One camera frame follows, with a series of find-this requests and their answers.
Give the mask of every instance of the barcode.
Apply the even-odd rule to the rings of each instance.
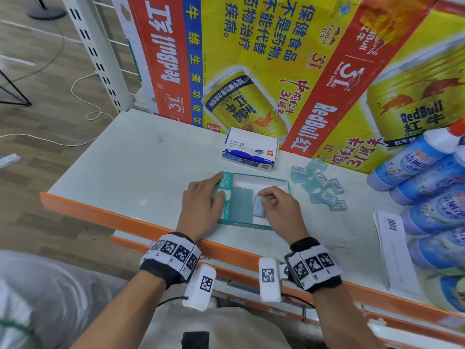
[[[387,225],[388,225],[389,229],[397,231],[397,224],[396,224],[395,220],[388,218],[387,219]]]

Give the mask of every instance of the red bull can image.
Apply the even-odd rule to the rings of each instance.
[[[378,76],[366,103],[388,149],[465,117],[465,36]]]
[[[232,127],[284,141],[289,130],[244,70],[228,73],[205,91],[202,104],[228,131]]]

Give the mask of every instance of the black metal stand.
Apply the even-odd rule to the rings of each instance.
[[[37,0],[27,7],[26,14],[39,21],[51,21],[65,17],[66,11],[56,5],[45,6],[42,0]]]
[[[7,75],[5,75],[2,70],[0,70],[0,75],[3,76],[4,79],[7,80],[7,82],[16,90],[16,92],[21,96],[18,97],[16,94],[10,92],[7,88],[5,87],[2,87],[0,86],[0,89],[2,89],[3,91],[7,92],[9,95],[11,95],[12,97],[14,97],[15,99],[18,99],[19,102],[16,102],[16,101],[3,101],[3,100],[0,100],[0,104],[11,104],[11,105],[23,105],[23,106],[31,106],[32,103],[29,101],[29,99],[26,98],[26,96],[18,89],[18,87],[15,86],[15,84],[10,81],[10,79],[7,77]]]

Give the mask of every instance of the wooden floor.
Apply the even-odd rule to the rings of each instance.
[[[61,0],[44,1],[62,4]],[[29,2],[0,0],[0,55],[35,64],[0,57],[0,69],[11,79],[41,68],[62,46],[60,37],[11,24],[60,33],[52,22],[27,17],[23,6]],[[65,37],[79,40],[69,17],[56,23]],[[125,65],[132,70],[130,58]],[[0,136],[31,134],[65,144],[97,137],[110,119],[102,115],[87,121],[85,115],[94,109],[70,91],[75,80],[94,71],[83,45],[65,40],[64,50],[53,64],[15,83],[32,102],[31,107],[0,104]],[[117,114],[97,75],[79,82],[75,92],[102,111]],[[0,249],[38,254],[129,279],[138,269],[141,255],[110,245],[114,230],[45,211],[39,200],[39,192],[47,191],[86,147],[63,147],[21,136],[0,139],[0,157],[16,153],[22,158],[0,170]]]

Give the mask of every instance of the white cable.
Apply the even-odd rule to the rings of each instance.
[[[95,74],[97,74],[97,73],[94,72],[94,73],[91,73],[90,75],[87,75],[87,76],[84,76],[84,77],[81,77],[81,78],[77,79],[77,80],[73,83],[73,85],[71,86],[71,94],[73,94],[77,99],[79,99],[79,100],[82,101],[83,103],[86,103],[86,104],[91,105],[91,106],[93,106],[93,107],[96,107],[96,108],[98,109],[98,111],[91,111],[91,112],[89,112],[89,113],[85,116],[85,119],[86,119],[86,120],[94,121],[94,120],[98,119],[98,118],[100,117],[101,114],[105,114],[106,116],[109,116],[109,117],[112,119],[112,121],[113,121],[114,119],[113,119],[113,117],[112,117],[110,114],[107,114],[106,112],[103,112],[98,106],[96,106],[96,105],[94,105],[94,104],[91,104],[91,103],[88,103],[88,102],[86,102],[85,100],[82,100],[81,98],[79,98],[76,94],[74,94],[73,89],[74,89],[74,86],[76,85],[76,83],[78,83],[81,79],[88,78],[88,77],[93,76],[93,75],[95,75]],[[90,118],[89,118],[89,115],[94,114],[94,113],[97,113],[97,116],[94,117],[93,119],[90,119]],[[65,147],[80,147],[80,146],[85,146],[86,144],[88,144],[88,143],[90,143],[90,142],[93,142],[93,141],[95,141],[95,140],[98,138],[98,136],[97,136],[97,137],[91,139],[90,141],[87,141],[87,142],[81,143],[81,144],[75,144],[75,145],[58,143],[58,142],[55,142],[55,141],[52,141],[52,140],[47,140],[47,139],[45,139],[45,138],[32,136],[31,134],[5,134],[5,135],[3,135],[3,136],[0,136],[0,138],[4,138],[4,137],[8,137],[8,136],[27,136],[27,137],[35,138],[35,139],[37,139],[37,140],[42,140],[42,141],[46,141],[46,142],[50,142],[50,143],[55,143],[55,144],[57,144],[57,145],[59,145],[59,146],[65,146]]]

